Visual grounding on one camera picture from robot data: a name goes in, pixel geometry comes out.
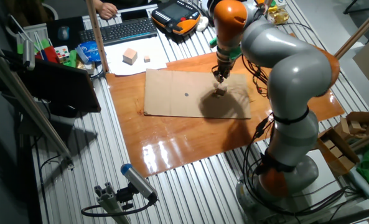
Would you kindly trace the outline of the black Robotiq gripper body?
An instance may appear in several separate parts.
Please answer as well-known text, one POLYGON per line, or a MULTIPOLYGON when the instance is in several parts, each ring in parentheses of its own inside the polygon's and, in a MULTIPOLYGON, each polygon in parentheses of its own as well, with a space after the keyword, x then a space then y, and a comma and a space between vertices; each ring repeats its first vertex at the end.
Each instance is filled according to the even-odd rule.
POLYGON ((231 60, 221 60, 217 59, 217 65, 213 68, 214 72, 218 73, 230 73, 233 67, 233 62, 231 60))

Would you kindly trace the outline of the person's bare hand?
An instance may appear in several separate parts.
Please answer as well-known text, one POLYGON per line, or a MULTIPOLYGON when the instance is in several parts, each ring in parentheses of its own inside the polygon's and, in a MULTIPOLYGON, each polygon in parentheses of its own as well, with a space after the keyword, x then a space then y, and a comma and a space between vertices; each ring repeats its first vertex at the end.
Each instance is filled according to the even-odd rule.
POLYGON ((118 8, 112 3, 102 2, 98 6, 98 13, 100 17, 106 20, 114 17, 117 14, 117 12, 118 12, 118 8))

